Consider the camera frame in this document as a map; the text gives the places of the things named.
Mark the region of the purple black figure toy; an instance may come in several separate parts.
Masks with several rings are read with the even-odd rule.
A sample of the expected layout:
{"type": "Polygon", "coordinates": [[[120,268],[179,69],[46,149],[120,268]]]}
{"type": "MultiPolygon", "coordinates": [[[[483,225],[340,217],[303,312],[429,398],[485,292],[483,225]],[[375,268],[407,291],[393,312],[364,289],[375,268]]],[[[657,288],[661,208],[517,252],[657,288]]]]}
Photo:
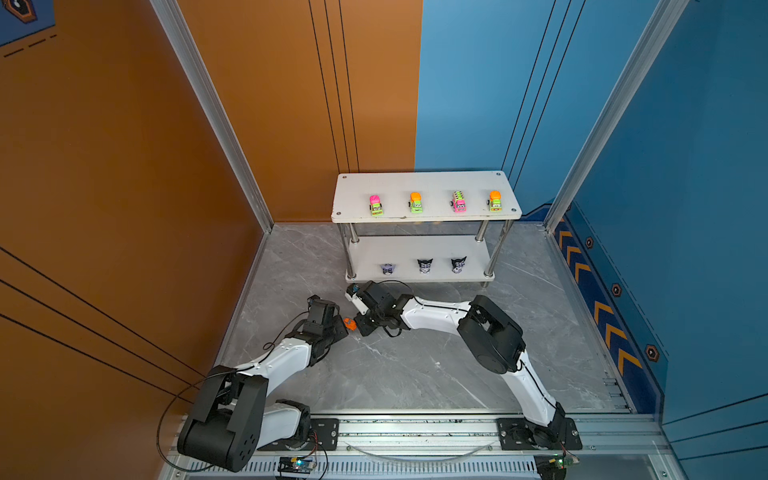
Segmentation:
{"type": "Polygon", "coordinates": [[[417,265],[418,265],[419,272],[421,274],[429,274],[432,269],[432,263],[433,263],[432,259],[418,259],[417,265]]]}

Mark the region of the black purple Kuromi figure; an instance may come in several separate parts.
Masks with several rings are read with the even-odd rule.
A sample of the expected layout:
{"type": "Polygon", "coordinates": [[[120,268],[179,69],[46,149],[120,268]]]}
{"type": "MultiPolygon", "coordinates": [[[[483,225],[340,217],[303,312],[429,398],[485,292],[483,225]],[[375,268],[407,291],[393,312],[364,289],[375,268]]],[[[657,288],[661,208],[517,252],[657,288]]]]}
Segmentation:
{"type": "Polygon", "coordinates": [[[460,274],[466,265],[467,257],[464,256],[464,257],[451,258],[450,261],[451,261],[452,272],[454,274],[460,274]]]}

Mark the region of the green orange toy truck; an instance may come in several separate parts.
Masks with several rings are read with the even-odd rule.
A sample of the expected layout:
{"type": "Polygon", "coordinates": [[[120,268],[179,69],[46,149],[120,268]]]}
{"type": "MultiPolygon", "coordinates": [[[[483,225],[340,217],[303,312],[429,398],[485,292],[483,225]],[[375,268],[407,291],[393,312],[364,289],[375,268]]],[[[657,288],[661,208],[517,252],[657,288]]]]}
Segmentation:
{"type": "Polygon", "coordinates": [[[409,209],[411,214],[421,214],[423,212],[422,196],[419,192],[412,192],[409,196],[409,209]]]}

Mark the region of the orange green toy car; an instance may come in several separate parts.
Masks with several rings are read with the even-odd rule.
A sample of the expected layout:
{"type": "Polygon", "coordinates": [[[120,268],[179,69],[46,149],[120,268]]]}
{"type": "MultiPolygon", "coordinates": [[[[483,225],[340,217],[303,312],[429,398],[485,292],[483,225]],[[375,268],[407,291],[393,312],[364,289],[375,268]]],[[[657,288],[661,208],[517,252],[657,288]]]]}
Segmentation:
{"type": "Polygon", "coordinates": [[[488,209],[490,212],[500,212],[503,210],[502,195],[500,191],[491,191],[488,198],[488,209]]]}

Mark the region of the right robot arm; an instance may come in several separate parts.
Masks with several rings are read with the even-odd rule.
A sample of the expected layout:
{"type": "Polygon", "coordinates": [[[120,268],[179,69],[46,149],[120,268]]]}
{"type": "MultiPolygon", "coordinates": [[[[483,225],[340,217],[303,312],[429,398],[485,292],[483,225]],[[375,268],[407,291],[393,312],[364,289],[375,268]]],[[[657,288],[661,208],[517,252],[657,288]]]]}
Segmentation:
{"type": "Polygon", "coordinates": [[[512,434],[535,449],[560,449],[567,439],[562,405],[547,391],[527,353],[522,328],[484,295],[459,303],[426,300],[414,294],[394,297],[382,284],[352,284],[346,298],[358,313],[354,321],[364,336],[387,331],[431,330],[456,334],[474,359],[502,377],[523,415],[512,434]]]}

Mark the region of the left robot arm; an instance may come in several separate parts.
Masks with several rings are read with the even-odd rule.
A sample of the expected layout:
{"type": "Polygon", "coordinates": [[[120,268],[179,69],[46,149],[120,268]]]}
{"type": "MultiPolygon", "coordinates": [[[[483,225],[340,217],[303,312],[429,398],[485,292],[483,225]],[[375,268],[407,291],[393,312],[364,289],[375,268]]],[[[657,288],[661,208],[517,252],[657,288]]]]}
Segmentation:
{"type": "Polygon", "coordinates": [[[348,335],[336,303],[314,295],[280,342],[238,367],[218,365],[201,382],[177,440],[177,451],[209,465],[240,471],[259,448],[301,449],[312,441],[310,408],[268,397],[283,382],[324,359],[348,335]]]}

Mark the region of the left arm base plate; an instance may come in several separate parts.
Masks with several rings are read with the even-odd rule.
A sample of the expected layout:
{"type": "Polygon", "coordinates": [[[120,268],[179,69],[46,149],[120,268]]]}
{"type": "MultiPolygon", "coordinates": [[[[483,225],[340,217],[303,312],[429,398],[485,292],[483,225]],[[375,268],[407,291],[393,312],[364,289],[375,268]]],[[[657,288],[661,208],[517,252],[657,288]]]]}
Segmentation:
{"type": "Polygon", "coordinates": [[[259,451],[309,451],[315,447],[315,441],[326,451],[335,451],[339,437],[340,420],[338,418],[316,418],[301,420],[296,433],[288,438],[278,439],[259,451]]]}

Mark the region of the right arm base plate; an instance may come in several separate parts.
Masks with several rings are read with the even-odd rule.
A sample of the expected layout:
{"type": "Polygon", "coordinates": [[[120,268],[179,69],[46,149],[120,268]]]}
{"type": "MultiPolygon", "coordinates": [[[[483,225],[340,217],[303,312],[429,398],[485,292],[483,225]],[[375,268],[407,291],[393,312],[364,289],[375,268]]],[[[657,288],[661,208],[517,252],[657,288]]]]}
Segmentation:
{"type": "Polygon", "coordinates": [[[540,426],[523,417],[496,420],[501,448],[507,450],[558,450],[583,449],[577,425],[572,418],[540,426]]]}

